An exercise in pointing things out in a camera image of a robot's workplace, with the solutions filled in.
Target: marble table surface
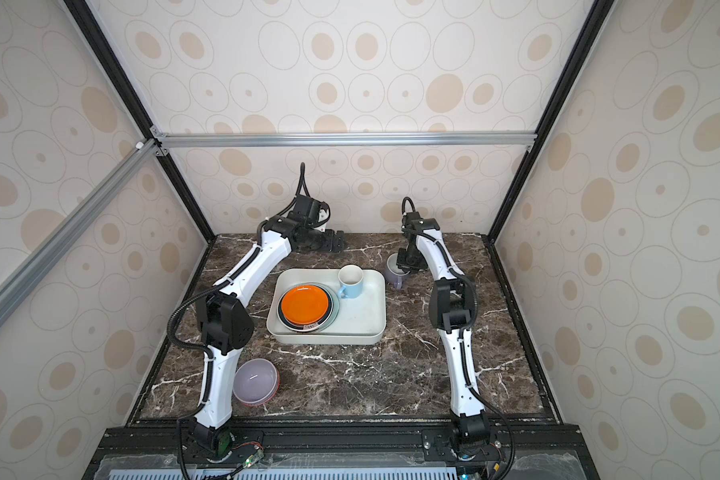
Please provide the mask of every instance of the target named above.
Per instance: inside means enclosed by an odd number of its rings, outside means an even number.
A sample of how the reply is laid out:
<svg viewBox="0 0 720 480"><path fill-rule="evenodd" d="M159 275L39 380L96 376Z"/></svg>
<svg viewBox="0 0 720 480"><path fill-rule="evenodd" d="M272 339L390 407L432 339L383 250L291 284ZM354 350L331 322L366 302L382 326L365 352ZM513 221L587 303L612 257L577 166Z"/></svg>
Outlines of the marble table surface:
<svg viewBox="0 0 720 480"><path fill-rule="evenodd" d="M219 236L197 291L228 272L250 249L253 237ZM445 234L444 240L456 263L476 279L480 307L472 352L480 393L508 413L541 412L538 388L482 239L476 234ZM234 399L234 415L424 417L449 413L448 365L427 314L432 289L429 272L411 274L402 290L387 285L387 328L374 345L285 345L266 329L275 283L283 271L347 264L383 271L387 257L402 246L406 242L400 234L346 234L346 249L340 254L295 252L275 267L248 305L256 331L239 365L252 358L268 359L279 370L280 387L263 406L248 407ZM193 307L184 315L178 337L199 341ZM200 395L202 365L201 352L172 346L140 418L175 418L192 411Z"/></svg>

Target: vent grille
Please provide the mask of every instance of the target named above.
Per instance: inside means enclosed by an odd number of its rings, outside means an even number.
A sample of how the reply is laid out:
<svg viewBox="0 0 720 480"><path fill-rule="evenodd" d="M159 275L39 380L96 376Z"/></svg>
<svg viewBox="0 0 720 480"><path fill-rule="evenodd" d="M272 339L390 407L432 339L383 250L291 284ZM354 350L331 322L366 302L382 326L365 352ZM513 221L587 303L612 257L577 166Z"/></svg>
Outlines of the vent grille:
<svg viewBox="0 0 720 480"><path fill-rule="evenodd" d="M231 470L205 468L190 474L192 480L223 475ZM235 480L456 480L453 467L402 468L270 468L247 470ZM112 470L110 480L182 480L178 468L154 470Z"/></svg>

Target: black cable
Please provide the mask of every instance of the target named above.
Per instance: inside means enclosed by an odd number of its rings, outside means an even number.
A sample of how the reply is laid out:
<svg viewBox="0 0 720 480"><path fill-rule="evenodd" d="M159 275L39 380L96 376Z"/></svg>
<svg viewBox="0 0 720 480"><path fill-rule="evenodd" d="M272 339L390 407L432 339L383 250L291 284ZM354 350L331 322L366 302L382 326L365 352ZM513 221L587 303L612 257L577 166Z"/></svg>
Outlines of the black cable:
<svg viewBox="0 0 720 480"><path fill-rule="evenodd" d="M198 301L204 296L208 296L212 293L218 292L230 283L231 280L225 280L218 285L214 285L209 289L203 290L200 293L196 293L190 298L184 300L181 305L179 305L179 307L173 311L170 318L168 319L168 325L166 327L166 336L168 337L168 340L171 342L171 344L185 350L201 350L206 355L208 355L208 358L213 358L213 352L207 346L200 343L184 342L183 340L179 340L178 338L176 338L176 328L178 328L184 312L186 312L186 309L188 309L190 305L192 305L194 302Z"/></svg>
<svg viewBox="0 0 720 480"><path fill-rule="evenodd" d="M296 205L296 197L293 197L291 203L277 213L277 216L282 216L285 212L291 209L292 206Z"/></svg>
<svg viewBox="0 0 720 480"><path fill-rule="evenodd" d="M459 280L461 280L461 283L465 284L467 286L467 288L469 288L472 292L472 301L473 301L472 322L468 326L462 327L461 329L463 330L464 328L471 327L474 324L474 322L477 321L477 319L478 319L478 291L474 287L474 282L472 280L470 280L469 278L467 278L466 275L460 274L454 268L448 269L448 271L451 272L451 275L453 275L456 278L458 278Z"/></svg>
<svg viewBox="0 0 720 480"><path fill-rule="evenodd" d="M192 478L190 477L190 474L186 470L186 465L184 464L184 445L181 440L181 423L182 420L187 420L188 418L192 418L198 413L200 413L200 410L202 410L204 406L206 406L206 404L201 403L197 406L197 408L195 408L192 413L188 413L183 417L179 417L176 419L176 436L178 437L179 443L178 452L176 453L176 459L179 461L179 470L181 470L181 476L184 478L184 480L192 480Z"/></svg>
<svg viewBox="0 0 720 480"><path fill-rule="evenodd" d="M202 480L232 480L232 478L242 472L244 468L244 466L240 465L239 467L235 468L232 473L225 473L223 475L216 475L212 477L202 477Z"/></svg>
<svg viewBox="0 0 720 480"><path fill-rule="evenodd" d="M501 418L502 423L507 427L507 434L509 435L509 459L507 460L507 466L504 467L504 471L501 473L501 475L496 477L496 480L501 480L502 478L507 476L509 470L512 468L512 464L514 463L514 435L512 433L512 427L510 426L509 420L507 420L507 417L504 415L504 413L494 404L483 398L471 384L471 380L469 379L469 368L467 367L467 349L464 346L463 330L459 331L459 338L462 340L459 346L461 351L461 371L464 374L464 380L469 384L469 392L474 398L477 398L478 401L485 406L485 408L488 408L494 414L498 415Z"/></svg>
<svg viewBox="0 0 720 480"><path fill-rule="evenodd" d="M405 215L405 202L408 202L411 204L411 211L413 211L413 212L416 211L416 206L413 205L413 200L411 200L411 197L405 197L405 198L403 198L403 205L402 205L403 215Z"/></svg>
<svg viewBox="0 0 720 480"><path fill-rule="evenodd" d="M438 243L438 239L434 238L434 237L433 237L432 235L430 235L430 234L425 234L424 232L418 232L418 231L413 230L413 229L410 229L410 228L405 228L405 227L403 227L403 228L401 228L400 230L402 230L402 231L405 232L406 234L413 234L413 235L422 236L422 237L426 238L427 240L431 241L433 244L437 245L438 248L440 249L440 253L443 255L443 258L445 258L445 265L446 265L446 266L451 266L451 262L450 262L450 260L448 260L448 255L445 254L444 248Z"/></svg>
<svg viewBox="0 0 720 480"><path fill-rule="evenodd" d="M298 188L296 188L296 195L298 195L302 191L302 188L304 188L304 195L311 197L309 190L307 189L307 180L304 177L304 173L306 171L306 164L304 162L302 162L301 166L299 166L298 171Z"/></svg>

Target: patterned wallpaper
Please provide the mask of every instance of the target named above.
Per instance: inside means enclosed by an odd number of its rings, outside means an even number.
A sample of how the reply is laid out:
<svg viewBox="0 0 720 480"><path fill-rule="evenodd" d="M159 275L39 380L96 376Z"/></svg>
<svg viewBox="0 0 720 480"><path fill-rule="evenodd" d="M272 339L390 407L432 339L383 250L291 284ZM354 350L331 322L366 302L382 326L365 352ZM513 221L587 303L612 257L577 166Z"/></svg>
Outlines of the patterned wallpaper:
<svg viewBox="0 0 720 480"><path fill-rule="evenodd" d="M607 480L720 479L720 0L625 0L499 240Z"/></svg>
<svg viewBox="0 0 720 480"><path fill-rule="evenodd" d="M250 233L293 198L301 162L328 226L399 232L406 195L443 231L487 233L525 146L177 148L173 157L217 233Z"/></svg>
<svg viewBox="0 0 720 480"><path fill-rule="evenodd" d="M90 0L171 133L534 130L591 0Z"/></svg>
<svg viewBox="0 0 720 480"><path fill-rule="evenodd" d="M52 1L0 0L0 284L140 135Z"/></svg>
<svg viewBox="0 0 720 480"><path fill-rule="evenodd" d="M205 249L159 172L148 160L0 328L0 480L77 480L123 424Z"/></svg>

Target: wire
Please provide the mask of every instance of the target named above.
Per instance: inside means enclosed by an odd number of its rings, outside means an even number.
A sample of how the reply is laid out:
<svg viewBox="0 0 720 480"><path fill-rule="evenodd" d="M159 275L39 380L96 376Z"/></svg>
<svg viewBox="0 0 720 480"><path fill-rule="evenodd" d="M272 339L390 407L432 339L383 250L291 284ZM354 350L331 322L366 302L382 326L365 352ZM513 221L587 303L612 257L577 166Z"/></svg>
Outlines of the wire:
<svg viewBox="0 0 720 480"><path fill-rule="evenodd" d="M240 465L239 467L235 468L232 473L225 473L223 475L215 475L215 476L205 476L202 477L201 480L232 480L232 478L235 477L235 475L242 472L242 470L245 468L245 464Z"/></svg>
<svg viewBox="0 0 720 480"><path fill-rule="evenodd" d="M204 406L206 406L206 404L201 403L200 405L197 406L197 408L195 408L195 410L192 413L188 413L188 414L184 415L183 417L179 417L176 419L176 436L178 437L178 443L179 443L179 448L178 448L178 451L176 452L176 457L179 460L179 470L181 470L181 476L182 476L182 478L184 478L184 480L192 480L192 478L190 477L190 474L186 470L186 465L184 464L184 445L183 445L183 442L181 439L181 422L182 422L182 420L187 420L188 418L192 418L195 415L197 415L198 413L200 413L200 410L202 410L202 408Z"/></svg>
<svg viewBox="0 0 720 480"><path fill-rule="evenodd" d="M206 355L208 355L209 358L213 358L213 352L205 345L200 343L190 343L190 342L184 342L183 340L179 340L176 338L176 328L178 328L179 323L181 322L181 318L184 315L184 312L186 312L186 309L190 307L194 302L198 301L200 298L204 296L208 296L212 293L216 293L225 286L229 285L231 283L230 280L225 280L218 285L214 285L209 289L203 290L200 293L196 293L195 295L192 295L190 298L184 300L181 305L179 305L178 308L176 308L173 313L171 314L170 318L168 319L168 325L166 327L166 336L168 337L168 340L174 345L181 349L185 350L202 350Z"/></svg>
<svg viewBox="0 0 720 480"><path fill-rule="evenodd" d="M304 188L304 195L311 197L309 190L307 189L307 181L304 178L305 170L306 164L302 162L301 166L298 168L298 188L296 188L296 195L298 195L302 191L302 188Z"/></svg>
<svg viewBox="0 0 720 480"><path fill-rule="evenodd" d="M282 216L285 212L291 209L292 206L296 205L296 197L293 197L291 203L277 213L277 216Z"/></svg>
<svg viewBox="0 0 720 480"><path fill-rule="evenodd" d="M259 447L261 450L264 449L264 447L262 447L262 444L260 444L260 443L258 443L258 442L245 442L245 443L241 443L241 444L238 445L237 447L233 447L232 450L237 450L238 448L244 447L244 446L246 446L246 445L255 445L255 446Z"/></svg>
<svg viewBox="0 0 720 480"><path fill-rule="evenodd" d="M502 423L507 427L507 433L509 434L509 460L507 460L507 466L504 467L504 471L501 473L501 475L496 477L496 480L502 480L502 478L505 478L507 476L509 470L512 469L512 465L514 464L514 435L512 434L512 427L509 424L509 420L507 420L507 417L502 413L501 410L499 410L498 408L493 406L488 400L483 398L473 387L470 387L469 391L474 396L474 398L477 398L480 401L480 403L482 403L489 410L498 415L501 418Z"/></svg>
<svg viewBox="0 0 720 480"><path fill-rule="evenodd" d="M403 205L402 205L403 215L405 215L405 202L408 202L411 204L411 211L413 211L413 212L416 211L416 206L413 205L413 200L411 200L411 197L405 197L405 198L403 198Z"/></svg>

